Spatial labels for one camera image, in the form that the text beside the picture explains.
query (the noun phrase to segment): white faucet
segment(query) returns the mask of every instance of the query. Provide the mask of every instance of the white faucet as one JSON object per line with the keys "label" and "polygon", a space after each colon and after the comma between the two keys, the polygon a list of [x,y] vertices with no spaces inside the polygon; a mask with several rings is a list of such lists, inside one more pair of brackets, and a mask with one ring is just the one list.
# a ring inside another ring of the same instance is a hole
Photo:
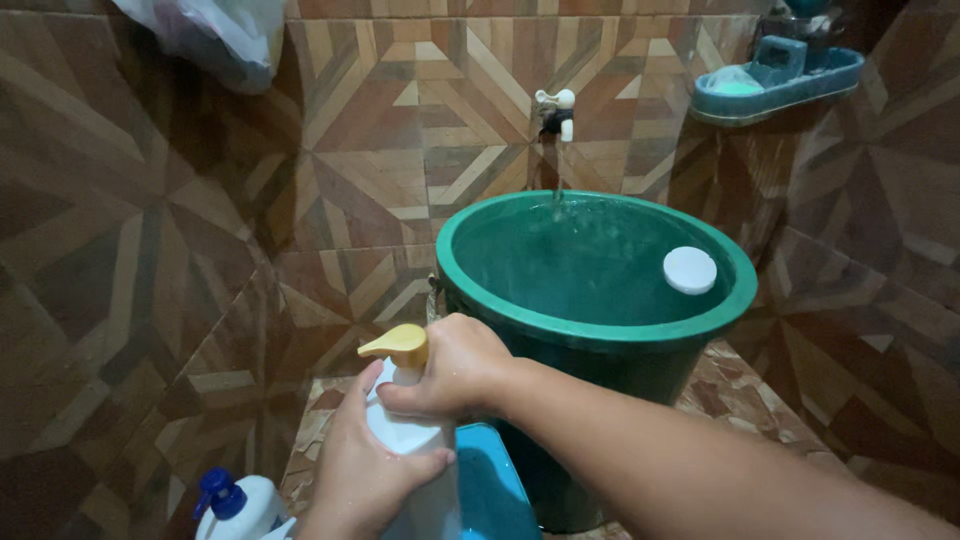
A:
{"label": "white faucet", "polygon": [[[570,142],[573,140],[573,102],[575,97],[571,90],[564,88],[557,92],[557,95],[551,96],[543,90],[537,90],[537,93],[534,94],[534,97],[537,98],[538,103],[550,103],[557,107],[556,112],[554,112],[555,120],[560,122],[560,140],[563,142]],[[548,131],[556,133],[556,128],[551,129],[548,124],[551,121],[548,118],[544,123],[544,128]]]}

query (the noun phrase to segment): green bucket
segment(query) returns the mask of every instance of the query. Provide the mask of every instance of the green bucket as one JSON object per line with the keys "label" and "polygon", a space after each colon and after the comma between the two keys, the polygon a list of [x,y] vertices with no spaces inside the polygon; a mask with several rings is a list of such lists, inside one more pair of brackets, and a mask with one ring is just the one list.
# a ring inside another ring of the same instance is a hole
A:
{"label": "green bucket", "polygon": [[[451,217],[437,239],[447,310],[489,325],[515,356],[672,404],[707,342],[753,300],[750,259],[713,227],[646,201],[565,191],[560,210],[552,192],[524,191]],[[664,278],[663,258],[682,246],[716,263],[709,292],[685,295]],[[541,527],[580,532],[605,521],[546,451],[497,428]]]}

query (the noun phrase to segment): plastic bag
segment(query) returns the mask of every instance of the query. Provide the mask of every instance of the plastic bag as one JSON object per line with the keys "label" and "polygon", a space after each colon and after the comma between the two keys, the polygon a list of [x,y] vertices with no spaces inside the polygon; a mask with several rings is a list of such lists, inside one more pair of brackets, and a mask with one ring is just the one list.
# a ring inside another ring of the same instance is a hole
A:
{"label": "plastic bag", "polygon": [[266,91],[283,45],[286,0],[113,0],[156,34],[167,54],[186,58],[231,90]]}

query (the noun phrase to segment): hand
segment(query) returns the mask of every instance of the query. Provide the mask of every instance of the hand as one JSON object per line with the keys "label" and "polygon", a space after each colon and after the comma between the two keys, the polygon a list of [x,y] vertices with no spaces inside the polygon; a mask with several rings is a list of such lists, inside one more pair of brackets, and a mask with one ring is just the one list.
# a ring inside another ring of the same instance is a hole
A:
{"label": "hand", "polygon": [[404,499],[456,459],[450,449],[398,455],[373,435],[367,425],[367,394],[382,371],[383,360],[367,366],[334,413],[300,540],[379,538]]}
{"label": "hand", "polygon": [[453,313],[426,329],[430,359],[420,382],[398,386],[385,382],[376,393],[394,412],[459,417],[494,413],[497,379],[514,360],[487,325]]}

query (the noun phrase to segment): bucket rim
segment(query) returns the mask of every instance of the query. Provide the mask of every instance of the bucket rim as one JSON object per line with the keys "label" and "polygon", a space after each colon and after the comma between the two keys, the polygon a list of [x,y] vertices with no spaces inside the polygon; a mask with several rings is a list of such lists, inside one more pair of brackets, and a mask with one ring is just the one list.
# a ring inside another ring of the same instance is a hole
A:
{"label": "bucket rim", "polygon": [[754,300],[757,280],[753,263],[740,246],[712,226],[679,210],[633,197],[575,189],[565,189],[564,194],[587,199],[614,200],[635,205],[660,212],[698,229],[731,258],[734,280],[730,294],[718,306],[699,315],[680,321],[638,326],[598,325],[571,321],[539,313],[496,296],[475,282],[457,263],[456,257],[453,255],[453,238],[458,228],[476,212],[514,199],[548,199],[553,196],[552,192],[548,190],[520,191],[492,197],[461,209],[448,219],[437,236],[437,264],[444,277],[452,282],[460,293],[470,298],[479,307],[490,310],[522,327],[531,327],[536,333],[559,334],[565,340],[572,341],[643,343],[695,338],[723,329],[742,315]]}

